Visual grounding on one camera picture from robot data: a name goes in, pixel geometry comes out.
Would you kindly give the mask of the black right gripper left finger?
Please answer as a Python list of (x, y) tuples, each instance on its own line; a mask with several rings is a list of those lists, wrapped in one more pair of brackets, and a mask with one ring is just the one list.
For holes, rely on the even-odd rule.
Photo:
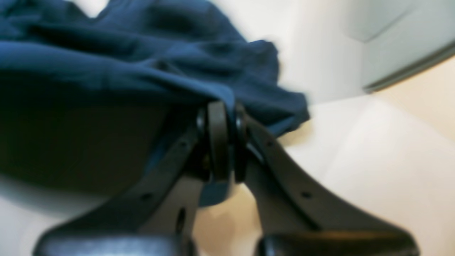
[(198, 207), (230, 191), (229, 130), (211, 102), (148, 175), (100, 207), (46, 231), (34, 256), (198, 256)]

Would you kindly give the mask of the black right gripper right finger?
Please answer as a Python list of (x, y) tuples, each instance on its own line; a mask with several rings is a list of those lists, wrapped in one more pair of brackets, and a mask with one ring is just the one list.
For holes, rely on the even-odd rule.
[(418, 256), (406, 230), (313, 179), (268, 130), (235, 107), (235, 179), (253, 194), (262, 236), (255, 256)]

